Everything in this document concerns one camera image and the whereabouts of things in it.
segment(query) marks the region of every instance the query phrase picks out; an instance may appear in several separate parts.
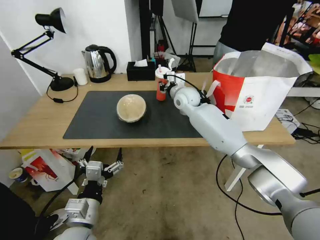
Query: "stainless steel kettle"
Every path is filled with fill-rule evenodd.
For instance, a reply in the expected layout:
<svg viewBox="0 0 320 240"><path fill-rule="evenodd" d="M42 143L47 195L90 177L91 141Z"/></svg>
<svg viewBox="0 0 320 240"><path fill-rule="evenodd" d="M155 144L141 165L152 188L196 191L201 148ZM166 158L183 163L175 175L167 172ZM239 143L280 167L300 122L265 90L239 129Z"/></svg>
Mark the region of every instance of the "stainless steel kettle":
<svg viewBox="0 0 320 240"><path fill-rule="evenodd" d="M110 48L90 45L85 51L81 51L84 57L86 67L89 73L91 82L102 83L111 78L112 73L117 67L117 61L114 53ZM110 54L113 67L110 68L106 53Z"/></svg>

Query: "beige bowl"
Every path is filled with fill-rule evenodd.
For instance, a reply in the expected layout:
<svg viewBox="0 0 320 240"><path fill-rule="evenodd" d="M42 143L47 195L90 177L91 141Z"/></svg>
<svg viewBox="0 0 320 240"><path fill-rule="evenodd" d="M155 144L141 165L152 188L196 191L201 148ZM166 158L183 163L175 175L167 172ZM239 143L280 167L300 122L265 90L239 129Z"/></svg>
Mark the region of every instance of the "beige bowl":
<svg viewBox="0 0 320 240"><path fill-rule="evenodd" d="M117 104L117 114L120 120L128 123L140 120L146 112L146 102L136 94L123 96Z"/></svg>

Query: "desk lamp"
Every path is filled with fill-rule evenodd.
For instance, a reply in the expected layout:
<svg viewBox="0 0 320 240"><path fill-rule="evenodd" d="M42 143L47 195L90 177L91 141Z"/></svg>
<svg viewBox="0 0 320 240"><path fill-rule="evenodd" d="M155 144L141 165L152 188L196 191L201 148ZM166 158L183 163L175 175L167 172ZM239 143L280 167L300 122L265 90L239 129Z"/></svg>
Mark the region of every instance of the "desk lamp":
<svg viewBox="0 0 320 240"><path fill-rule="evenodd" d="M63 22L65 19L64 12L62 8L57 8L53 10L50 14L36 14L35 16L36 22L43 26L43 28L46 30L42 35L39 37L33 39L32 41L28 42L27 44L23 45L22 47L15 49L11 52L11 55L15 58L20 59L21 61L39 69L40 71L48 74L49 76L53 77L52 82L50 83L50 87L53 91L64 91L69 88L71 88L74 85L74 82L71 78L68 77L61 77L58 75L56 71L47 69L45 67L42 67L29 59L25 58L25 55L32 52L33 50L37 49L41 45L49 42L53 39L54 31L51 30L50 27L54 27L60 32L66 33L65 29L63 27ZM41 39L42 37L48 37L47 40L43 41L42 43L39 43L35 46L29 46L33 42Z"/></svg>

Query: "wooden table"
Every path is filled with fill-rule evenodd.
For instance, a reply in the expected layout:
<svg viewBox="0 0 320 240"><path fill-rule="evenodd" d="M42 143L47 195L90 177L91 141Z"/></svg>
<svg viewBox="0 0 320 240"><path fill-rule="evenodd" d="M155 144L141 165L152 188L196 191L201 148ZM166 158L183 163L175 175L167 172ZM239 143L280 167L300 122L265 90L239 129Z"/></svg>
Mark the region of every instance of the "wooden table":
<svg viewBox="0 0 320 240"><path fill-rule="evenodd" d="M186 73L186 79L201 88L203 81L211 73ZM20 123L0 143L0 149L34 149L34 148L76 148L90 147L173 147L173 146L208 146L203 138L172 139L63 139L73 116L78 110L88 91L128 91L156 90L155 81L127 81L126 74L114 74L105 83L91 83L79 86L79 95L72 101L63 104L55 103L46 95L30 109ZM51 97L72 99L76 94L73 87L63 92L49 91ZM259 144L293 144L295 140L273 119L264 131L244 132L248 142Z"/></svg>

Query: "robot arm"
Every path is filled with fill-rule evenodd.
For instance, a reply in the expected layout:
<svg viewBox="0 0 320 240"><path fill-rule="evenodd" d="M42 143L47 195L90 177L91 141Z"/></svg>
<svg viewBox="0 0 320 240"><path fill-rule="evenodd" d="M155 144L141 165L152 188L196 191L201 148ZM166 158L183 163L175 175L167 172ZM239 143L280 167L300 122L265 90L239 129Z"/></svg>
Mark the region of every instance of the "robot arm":
<svg viewBox="0 0 320 240"><path fill-rule="evenodd" d="M84 191L77 198L70 198L65 206L70 226L54 240L96 240L91 229L98 220L99 206L102 203L102 188L107 180L123 168L122 153L119 150L117 161L111 165L99 161L89 161L93 147L78 161L85 168Z"/></svg>
<svg viewBox="0 0 320 240"><path fill-rule="evenodd" d="M271 150L250 145L232 120L212 104L199 106L194 88L180 88L173 95L174 105L189 117L192 126L216 150L239 166L255 168L248 177L250 185L267 203L277 206L295 240L319 239L320 208L312 201L295 197L307 180L286 160Z"/></svg>

